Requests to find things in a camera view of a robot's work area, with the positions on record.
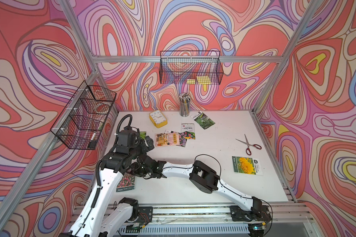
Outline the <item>pink flower field seed packet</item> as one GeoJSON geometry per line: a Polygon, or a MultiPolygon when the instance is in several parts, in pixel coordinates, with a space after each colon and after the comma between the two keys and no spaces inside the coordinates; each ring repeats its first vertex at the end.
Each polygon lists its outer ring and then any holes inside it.
{"type": "Polygon", "coordinates": [[[119,184],[117,185],[116,192],[125,192],[135,189],[135,176],[126,173],[119,184]]]}

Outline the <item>orange shop seed packet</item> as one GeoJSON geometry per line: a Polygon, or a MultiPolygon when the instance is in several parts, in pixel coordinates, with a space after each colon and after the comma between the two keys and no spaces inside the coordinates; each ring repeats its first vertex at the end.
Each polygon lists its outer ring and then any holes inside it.
{"type": "Polygon", "coordinates": [[[155,146],[178,146],[180,145],[180,137],[177,132],[158,133],[155,134],[155,146]]]}

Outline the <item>chrysanthemum seed packet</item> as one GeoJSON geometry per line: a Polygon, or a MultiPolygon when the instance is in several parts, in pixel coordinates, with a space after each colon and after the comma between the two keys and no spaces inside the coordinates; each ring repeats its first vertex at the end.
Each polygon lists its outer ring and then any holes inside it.
{"type": "Polygon", "coordinates": [[[185,147],[187,144],[187,140],[194,140],[195,137],[195,132],[181,132],[179,133],[179,139],[180,139],[180,147],[185,147]]]}

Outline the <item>white sunflowers seed packet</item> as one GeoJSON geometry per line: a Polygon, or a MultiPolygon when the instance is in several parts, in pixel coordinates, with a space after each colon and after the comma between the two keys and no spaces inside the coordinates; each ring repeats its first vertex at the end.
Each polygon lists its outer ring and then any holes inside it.
{"type": "Polygon", "coordinates": [[[195,132],[195,124],[193,123],[182,123],[181,132],[195,132]]]}

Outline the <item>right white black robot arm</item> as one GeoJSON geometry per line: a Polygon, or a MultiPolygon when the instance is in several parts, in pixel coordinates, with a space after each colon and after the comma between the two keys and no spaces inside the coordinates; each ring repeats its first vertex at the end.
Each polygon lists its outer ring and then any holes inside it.
{"type": "Polygon", "coordinates": [[[241,210],[262,216],[262,200],[247,195],[232,187],[221,179],[215,170],[201,161],[189,165],[178,165],[165,161],[138,161],[131,165],[131,174],[137,177],[150,178],[183,178],[190,180],[200,191],[212,194],[217,193],[235,203],[241,210]]]}

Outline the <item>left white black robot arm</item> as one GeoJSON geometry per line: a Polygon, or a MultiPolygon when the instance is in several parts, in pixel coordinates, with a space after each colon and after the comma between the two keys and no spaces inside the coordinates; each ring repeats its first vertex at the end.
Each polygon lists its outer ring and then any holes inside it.
{"type": "Polygon", "coordinates": [[[146,156],[154,149],[153,139],[149,136],[141,138],[139,129],[127,126],[116,132],[116,139],[110,151],[97,163],[96,185],[79,217],[61,237],[112,237],[128,220],[138,217],[138,201],[123,198],[115,210],[104,216],[111,196],[125,173],[130,169],[132,161],[146,156]]]}

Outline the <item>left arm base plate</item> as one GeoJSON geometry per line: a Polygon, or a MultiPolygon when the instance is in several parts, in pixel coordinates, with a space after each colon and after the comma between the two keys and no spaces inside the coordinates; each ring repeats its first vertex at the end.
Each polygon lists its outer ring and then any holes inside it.
{"type": "Polygon", "coordinates": [[[129,221],[129,223],[150,223],[153,219],[153,207],[152,206],[141,206],[138,209],[138,216],[134,221],[129,221]]]}

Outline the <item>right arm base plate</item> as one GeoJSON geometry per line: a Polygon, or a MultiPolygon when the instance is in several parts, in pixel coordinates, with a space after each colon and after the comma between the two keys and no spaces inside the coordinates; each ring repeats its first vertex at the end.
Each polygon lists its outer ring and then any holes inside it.
{"type": "Polygon", "coordinates": [[[262,206],[260,216],[252,211],[244,211],[237,205],[229,207],[231,218],[234,222],[266,222],[272,221],[271,211],[267,205],[262,206]]]}

